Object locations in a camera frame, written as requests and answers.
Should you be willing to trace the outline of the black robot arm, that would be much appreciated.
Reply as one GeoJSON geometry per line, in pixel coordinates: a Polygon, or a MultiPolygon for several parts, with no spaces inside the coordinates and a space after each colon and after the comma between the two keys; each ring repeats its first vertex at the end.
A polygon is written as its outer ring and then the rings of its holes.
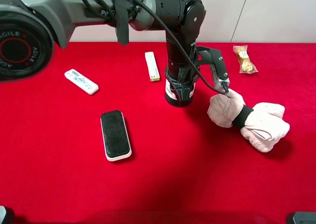
{"type": "Polygon", "coordinates": [[[118,42],[129,29],[165,31],[166,100],[185,106],[200,78],[196,39],[205,8],[201,0],[0,0],[0,79],[13,81],[42,71],[54,45],[66,48],[76,27],[106,24],[118,42]]]}

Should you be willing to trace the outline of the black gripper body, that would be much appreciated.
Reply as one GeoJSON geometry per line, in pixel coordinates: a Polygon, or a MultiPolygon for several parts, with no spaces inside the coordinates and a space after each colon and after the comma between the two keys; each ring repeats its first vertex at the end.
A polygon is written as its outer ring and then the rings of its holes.
{"type": "Polygon", "coordinates": [[[178,82],[171,77],[168,68],[165,69],[165,98],[167,101],[191,101],[198,80],[198,75],[190,75],[189,79],[178,82]]]}

